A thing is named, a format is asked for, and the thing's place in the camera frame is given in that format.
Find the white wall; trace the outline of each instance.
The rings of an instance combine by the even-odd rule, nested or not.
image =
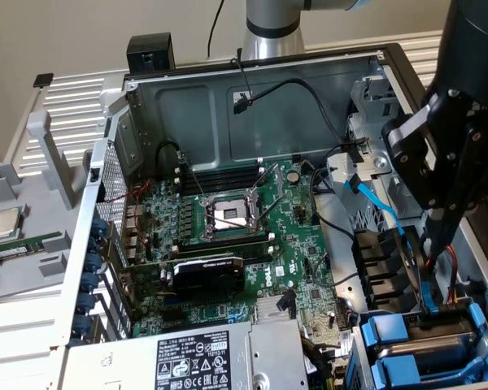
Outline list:
[[[373,0],[353,12],[304,13],[306,45],[442,28],[448,0]],[[0,158],[38,73],[69,75],[126,67],[132,35],[172,33],[176,61],[206,58],[219,0],[0,0]],[[242,44],[244,0],[226,0],[212,57]]]

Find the power supply label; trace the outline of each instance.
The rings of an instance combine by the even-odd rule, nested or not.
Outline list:
[[[229,390],[229,332],[158,341],[155,390]]]

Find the green motherboard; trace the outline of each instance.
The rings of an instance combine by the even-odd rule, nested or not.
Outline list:
[[[273,164],[276,169],[269,169]],[[177,196],[172,180],[147,184],[148,188],[137,199],[138,204],[144,205],[146,213],[140,217],[142,231],[139,236],[153,241],[152,247],[137,247],[131,258],[132,265],[124,270],[136,286],[135,295],[139,300],[139,320],[133,326],[134,337],[174,332],[192,326],[256,321],[259,299],[280,299],[287,290],[293,290],[296,292],[296,318],[300,330],[316,343],[338,342],[338,327],[329,325],[329,315],[336,311],[334,291],[312,283],[310,268],[322,259],[327,250],[320,223],[312,220],[309,176],[303,175],[299,162],[290,160],[264,162],[262,171],[271,173],[258,187],[259,208],[264,211],[277,202],[260,221],[256,236],[260,237],[263,232],[273,233],[273,244],[257,240],[223,249],[179,251],[176,256],[172,251],[177,244],[181,248],[197,248],[197,244],[206,241],[203,239],[206,217],[206,209],[201,205],[203,196]],[[279,180],[283,191],[280,201]],[[165,269],[171,273],[177,262],[217,254],[246,260],[246,281],[242,292],[208,301],[181,300],[172,288],[164,288],[159,281],[156,283],[161,271]],[[315,277],[323,283],[332,283],[332,276],[324,263]]]

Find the green circuit board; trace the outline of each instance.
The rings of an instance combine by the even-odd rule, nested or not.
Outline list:
[[[151,238],[157,233],[159,245],[152,248],[151,256],[144,248],[139,249],[135,262],[125,270],[137,286],[140,298],[140,320],[133,326],[134,337],[173,332],[192,325],[253,321],[258,299],[280,299],[288,288],[292,288],[296,292],[297,319],[301,330],[315,342],[337,343],[338,327],[329,327],[329,312],[335,311],[333,291],[313,284],[307,269],[304,269],[304,258],[313,267],[327,252],[320,224],[312,223],[309,177],[302,175],[300,163],[290,160],[267,161],[262,167],[267,170],[275,163],[278,169],[271,170],[259,187],[259,204],[263,211],[278,198],[278,180],[282,180],[284,196],[260,224],[261,228],[275,234],[273,254],[268,253],[270,244],[266,241],[186,255],[194,258],[232,254],[245,259],[269,256],[265,262],[245,265],[243,292],[213,301],[183,301],[153,283],[159,278],[163,264],[171,271],[177,261],[177,258],[171,258],[174,243],[195,245],[205,241],[202,238],[205,209],[199,203],[199,195],[176,197],[171,180],[150,184],[144,198],[139,200],[151,212],[143,235]],[[290,184],[286,179],[288,172],[293,171],[299,174],[297,184]],[[294,209],[302,210],[303,215],[295,215]],[[332,283],[330,271],[325,266],[320,267],[316,278]]]

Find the motherboard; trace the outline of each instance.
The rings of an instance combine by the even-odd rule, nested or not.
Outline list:
[[[340,314],[334,290],[314,283],[333,280],[303,164],[273,160],[212,176],[176,173],[180,179],[138,184],[141,196],[127,211],[130,266],[121,279],[137,303],[133,336],[281,315],[297,319],[313,342],[338,344],[343,327],[334,323]],[[231,189],[230,174],[245,188]],[[223,291],[206,294],[204,284],[182,289],[208,277],[199,271],[181,279],[182,267],[221,260],[236,264],[232,280],[216,276]]]

